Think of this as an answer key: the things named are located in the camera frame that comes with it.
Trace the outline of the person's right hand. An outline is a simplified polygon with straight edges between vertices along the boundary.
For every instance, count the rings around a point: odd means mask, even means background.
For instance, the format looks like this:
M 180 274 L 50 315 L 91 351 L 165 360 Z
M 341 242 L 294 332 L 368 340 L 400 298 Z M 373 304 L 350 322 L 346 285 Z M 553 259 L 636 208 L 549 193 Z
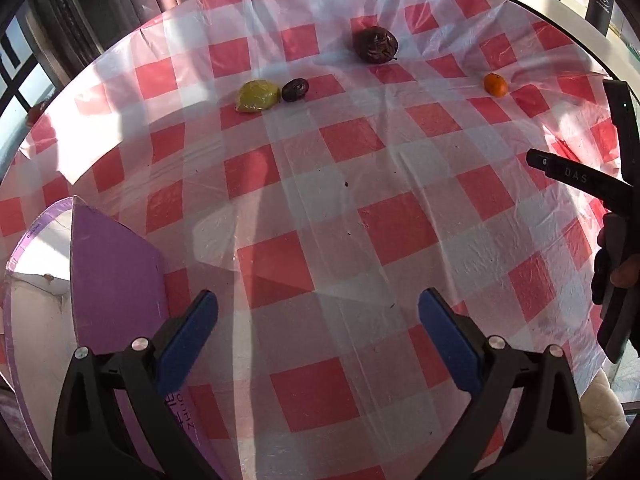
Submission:
M 608 219 L 617 218 L 616 214 L 612 214 L 609 212 L 605 214 L 603 217 L 604 223 L 608 221 Z M 606 245 L 606 234 L 605 228 L 603 227 L 598 234 L 597 243 L 600 248 L 605 249 Z M 613 269 L 610 273 L 610 282 L 613 286 L 619 288 L 631 288 L 638 282 L 640 272 L 640 256 L 639 254 L 634 254 L 629 256 L 626 260 L 624 260 L 617 268 Z

